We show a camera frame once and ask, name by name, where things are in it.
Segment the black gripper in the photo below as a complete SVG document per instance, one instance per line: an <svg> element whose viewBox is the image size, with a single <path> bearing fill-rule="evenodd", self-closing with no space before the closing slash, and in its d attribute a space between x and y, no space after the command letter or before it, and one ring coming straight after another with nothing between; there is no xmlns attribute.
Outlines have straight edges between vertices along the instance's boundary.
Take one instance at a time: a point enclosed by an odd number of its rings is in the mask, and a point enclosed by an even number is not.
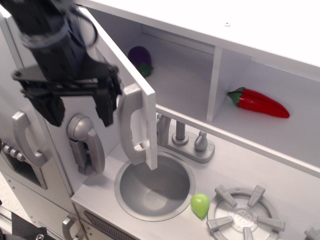
<svg viewBox="0 0 320 240"><path fill-rule="evenodd" d="M51 125L62 125L62 96L92 96L104 126L114 123L117 97L122 93L117 67L92 59L82 42L24 42L24 46L37 64L14 71L12 78Z"/></svg>

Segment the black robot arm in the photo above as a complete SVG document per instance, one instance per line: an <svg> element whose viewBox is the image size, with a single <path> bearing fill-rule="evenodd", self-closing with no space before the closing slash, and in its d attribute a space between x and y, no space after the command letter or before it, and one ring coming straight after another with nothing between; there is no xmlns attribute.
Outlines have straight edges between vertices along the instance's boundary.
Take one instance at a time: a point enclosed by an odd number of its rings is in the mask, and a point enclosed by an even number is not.
<svg viewBox="0 0 320 240"><path fill-rule="evenodd" d="M3 0L15 21L21 43L36 65L17 70L12 78L21 92L52 125L65 116L63 97L91 96L105 126L111 125L122 94L116 66L92 59L79 19L88 20L70 0Z"/></svg>

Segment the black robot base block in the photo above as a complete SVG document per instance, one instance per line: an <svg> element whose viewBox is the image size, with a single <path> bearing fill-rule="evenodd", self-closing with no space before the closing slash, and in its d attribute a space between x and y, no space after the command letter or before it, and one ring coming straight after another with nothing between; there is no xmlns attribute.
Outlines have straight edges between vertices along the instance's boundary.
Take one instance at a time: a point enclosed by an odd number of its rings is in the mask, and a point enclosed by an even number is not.
<svg viewBox="0 0 320 240"><path fill-rule="evenodd" d="M49 240L46 228L36 227L15 213L11 212L10 217L4 217L11 223L11 233L5 233L0 229L1 240Z"/></svg>

